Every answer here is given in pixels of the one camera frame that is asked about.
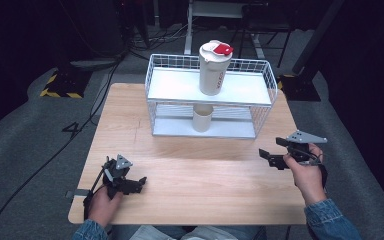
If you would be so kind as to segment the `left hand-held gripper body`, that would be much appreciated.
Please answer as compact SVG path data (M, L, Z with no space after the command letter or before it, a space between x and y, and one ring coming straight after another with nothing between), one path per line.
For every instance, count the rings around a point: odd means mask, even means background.
M118 154L116 159L107 159L103 165L103 183L107 187L110 199L113 199L117 192L122 192L124 195L133 192L134 184L126 178L131 166L132 163L121 154Z

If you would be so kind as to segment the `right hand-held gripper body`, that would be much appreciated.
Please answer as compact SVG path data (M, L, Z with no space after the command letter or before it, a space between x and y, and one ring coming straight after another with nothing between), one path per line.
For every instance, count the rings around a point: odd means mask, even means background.
M288 153L301 165L319 165L321 160L309 149L310 143L327 143L325 137L296 130L286 137Z

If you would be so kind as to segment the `white cup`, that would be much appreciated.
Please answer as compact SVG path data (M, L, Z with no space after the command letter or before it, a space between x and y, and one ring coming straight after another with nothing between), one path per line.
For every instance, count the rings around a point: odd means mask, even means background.
M192 126L197 132L205 132L210 128L213 106L208 104L195 104L193 106Z

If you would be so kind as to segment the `white tumbler with red lid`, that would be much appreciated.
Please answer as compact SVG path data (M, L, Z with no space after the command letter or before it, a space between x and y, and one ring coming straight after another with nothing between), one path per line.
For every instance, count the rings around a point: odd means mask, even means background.
M199 49L200 91L206 95L217 95L222 88L234 48L229 44L211 40Z

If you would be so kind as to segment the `white wire shelf rack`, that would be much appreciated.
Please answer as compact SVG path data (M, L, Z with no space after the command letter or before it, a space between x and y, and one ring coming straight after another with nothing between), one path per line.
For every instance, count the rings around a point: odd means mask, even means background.
M153 54L145 80L151 133L154 136L190 136L254 139L273 107L278 88L265 60L233 59L221 91L208 96L199 89L199 58ZM208 129L193 128L193 107L211 105Z

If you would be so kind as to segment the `person's left hand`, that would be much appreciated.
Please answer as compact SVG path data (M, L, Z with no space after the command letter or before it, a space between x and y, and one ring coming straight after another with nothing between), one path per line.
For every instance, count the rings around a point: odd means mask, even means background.
M100 188L91 200L88 219L98 223L102 227L106 227L112 221L122 198L123 194L120 192L117 192L113 198L110 198L107 193L107 188Z

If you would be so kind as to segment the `person's right hand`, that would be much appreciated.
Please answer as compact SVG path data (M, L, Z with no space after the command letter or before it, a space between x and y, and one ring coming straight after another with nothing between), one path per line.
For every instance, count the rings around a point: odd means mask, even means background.
M300 190L306 206L327 199L318 166L301 165L290 154L284 155L283 160L292 171L295 185Z

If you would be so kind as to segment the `grey tape strip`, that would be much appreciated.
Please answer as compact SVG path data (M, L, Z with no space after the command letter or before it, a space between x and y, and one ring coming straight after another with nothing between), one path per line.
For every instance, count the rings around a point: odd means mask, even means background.
M88 196L90 190L88 189L76 189L76 190L72 190L72 191L67 191L65 193L65 197L67 199L74 199L75 196Z

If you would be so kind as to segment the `person's lap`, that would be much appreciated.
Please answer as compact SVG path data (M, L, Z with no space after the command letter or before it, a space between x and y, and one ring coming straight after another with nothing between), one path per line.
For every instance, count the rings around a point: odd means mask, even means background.
M264 226L116 225L111 240L267 240Z

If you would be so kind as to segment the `black slanted pole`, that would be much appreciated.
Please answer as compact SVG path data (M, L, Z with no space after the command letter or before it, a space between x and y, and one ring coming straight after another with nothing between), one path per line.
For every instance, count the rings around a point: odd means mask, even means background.
M311 39L307 43L298 60L295 62L295 65L292 68L293 73L301 74L308 68L311 56L316 51L318 44L321 42L325 32L328 30L332 21L335 19L344 1L345 0L333 0L317 28L315 29Z

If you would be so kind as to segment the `white metal stand leg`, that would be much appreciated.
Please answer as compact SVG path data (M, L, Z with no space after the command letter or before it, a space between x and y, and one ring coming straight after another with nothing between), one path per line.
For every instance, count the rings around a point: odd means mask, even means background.
M185 44L184 44L184 54L185 55L191 55L191 53L192 53L193 2L194 2L194 0L188 0L187 33L186 33Z

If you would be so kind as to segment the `yellow black striped base plate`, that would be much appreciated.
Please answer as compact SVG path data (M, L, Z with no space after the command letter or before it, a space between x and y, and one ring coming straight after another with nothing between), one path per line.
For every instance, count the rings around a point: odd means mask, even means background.
M66 73L55 70L41 91L40 96L83 98L91 76L90 71L74 70Z
M277 85L288 101L321 101L314 84L311 81L302 80L299 76L279 75Z

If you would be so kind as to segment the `black metal frame stand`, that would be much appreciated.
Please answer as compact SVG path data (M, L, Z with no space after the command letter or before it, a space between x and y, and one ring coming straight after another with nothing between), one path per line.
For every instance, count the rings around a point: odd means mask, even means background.
M287 9L284 0L249 0L241 7L241 20L232 37L234 40L237 33L241 32L238 57L242 57L246 35L269 34L271 38L266 45L269 49L273 49L270 43L279 33L285 33L283 45L280 48L276 47L276 50L281 50L277 63L277 67L280 67L290 35L294 30L295 19L296 13Z

